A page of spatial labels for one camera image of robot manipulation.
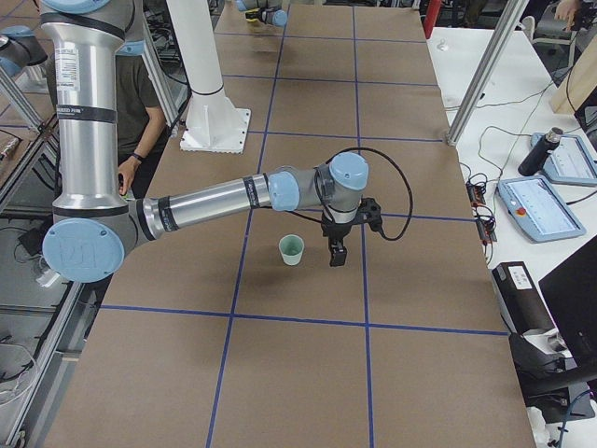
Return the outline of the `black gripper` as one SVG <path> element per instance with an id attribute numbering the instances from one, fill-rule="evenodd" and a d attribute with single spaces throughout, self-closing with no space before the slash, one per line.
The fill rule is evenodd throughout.
<path id="1" fill-rule="evenodd" d="M 382 233 L 382 208 L 373 198 L 363 198 L 359 206 L 350 212 L 338 212 L 325 208 L 321 216 L 323 236 L 328 238 L 330 267 L 345 265 L 348 249 L 343 238 L 353 226 L 368 224 L 374 232 Z"/>

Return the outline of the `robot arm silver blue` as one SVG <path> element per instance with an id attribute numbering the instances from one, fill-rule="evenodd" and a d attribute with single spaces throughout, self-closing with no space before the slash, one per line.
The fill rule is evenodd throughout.
<path id="1" fill-rule="evenodd" d="M 55 48 L 62 192 L 43 241 L 52 270 L 80 283 L 106 278 L 138 246 L 167 232 L 249 209 L 321 206 L 331 264 L 347 255 L 355 225 L 382 229 L 364 196 L 367 161 L 353 148 L 316 167 L 281 167 L 200 191 L 127 201 L 118 190 L 116 54 L 143 24 L 137 1 L 45 1 L 43 29 Z"/>
<path id="2" fill-rule="evenodd" d="M 279 0 L 234 0 L 233 4 L 248 22 L 258 21 L 275 27 L 284 27 L 287 23 L 287 13 Z"/>

